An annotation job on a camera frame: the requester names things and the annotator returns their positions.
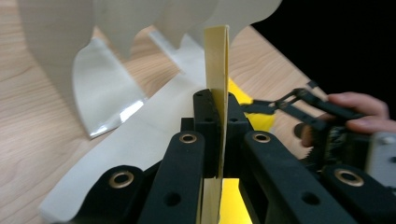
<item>black metal bracket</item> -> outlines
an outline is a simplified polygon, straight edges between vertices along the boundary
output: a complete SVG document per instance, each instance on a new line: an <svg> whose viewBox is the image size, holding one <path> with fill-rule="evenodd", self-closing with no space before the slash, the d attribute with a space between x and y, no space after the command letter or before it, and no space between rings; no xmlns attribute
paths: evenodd
<svg viewBox="0 0 396 224"><path fill-rule="evenodd" d="M181 120L162 161L110 169L68 223L201 223L203 183L219 173L219 114L210 90L193 101L194 118ZM396 197L366 173L334 164L313 175L275 136L254 131L231 93L228 111L223 177L240 179L253 223L396 223Z"/></svg>

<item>screw hole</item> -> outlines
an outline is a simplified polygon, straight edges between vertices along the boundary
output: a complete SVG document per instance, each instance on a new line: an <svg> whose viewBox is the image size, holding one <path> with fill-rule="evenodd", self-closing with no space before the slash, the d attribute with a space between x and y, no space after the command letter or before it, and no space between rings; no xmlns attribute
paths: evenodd
<svg viewBox="0 0 396 224"><path fill-rule="evenodd" d="M311 192L304 192L303 196L301 199L308 204L311 205L318 205L320 204L320 199L317 197L317 195L311 193Z"/></svg>
<svg viewBox="0 0 396 224"><path fill-rule="evenodd" d="M108 184L113 189L122 189L129 186L134 181L134 175L129 171L118 171L108 180Z"/></svg>
<svg viewBox="0 0 396 224"><path fill-rule="evenodd" d="M268 135L262 134L262 133L256 133L253 135L253 139L260 142L260 143L267 143L271 140L271 138Z"/></svg>
<svg viewBox="0 0 396 224"><path fill-rule="evenodd" d="M175 206L181 202L181 197L178 193L170 192L165 195L163 201L168 206Z"/></svg>
<svg viewBox="0 0 396 224"><path fill-rule="evenodd" d="M179 140L180 140L182 143L189 144L189 143L195 142L195 141L197 140L197 137L196 137L195 135L193 135L193 134L187 133L187 134L181 135L181 136L179 137Z"/></svg>

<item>yellow surface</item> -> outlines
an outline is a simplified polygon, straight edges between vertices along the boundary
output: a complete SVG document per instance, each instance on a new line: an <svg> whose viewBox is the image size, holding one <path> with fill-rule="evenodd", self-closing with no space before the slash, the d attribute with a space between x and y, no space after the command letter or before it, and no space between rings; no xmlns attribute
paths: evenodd
<svg viewBox="0 0 396 224"><path fill-rule="evenodd" d="M229 92L239 104L250 104L252 98L244 93L229 79ZM246 114L254 130L268 132L274 124L274 115ZM249 224L252 223L238 188L239 179L224 178L221 192L219 224Z"/></svg>

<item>wooden table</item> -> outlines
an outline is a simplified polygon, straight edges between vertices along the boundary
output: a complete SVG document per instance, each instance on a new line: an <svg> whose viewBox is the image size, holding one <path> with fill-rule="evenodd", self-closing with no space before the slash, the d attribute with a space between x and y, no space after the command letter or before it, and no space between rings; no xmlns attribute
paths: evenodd
<svg viewBox="0 0 396 224"><path fill-rule="evenodd" d="M111 133L92 140L85 134L27 50L18 13L16 0L0 2L0 222L43 223L37 208L46 195ZM178 73L149 39L150 29L135 38L132 60L120 59L147 96ZM250 27L231 44L229 71L255 99L276 100L308 81ZM306 149L292 133L297 122L278 112L274 134L301 158Z"/></svg>

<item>human hand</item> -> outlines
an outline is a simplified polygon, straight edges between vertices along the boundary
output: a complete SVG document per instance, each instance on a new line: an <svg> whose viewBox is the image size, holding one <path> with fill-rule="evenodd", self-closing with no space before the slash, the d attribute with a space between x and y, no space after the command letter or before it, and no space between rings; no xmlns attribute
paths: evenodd
<svg viewBox="0 0 396 224"><path fill-rule="evenodd" d="M376 132L396 133L396 121L389 119L388 105L371 95L348 91L329 94L328 101L366 115L363 118L351 119L346 122L346 127L352 132L366 134ZM329 120L332 116L323 114L319 118ZM301 139L303 147L312 147L311 127L308 125L303 127Z"/></svg>

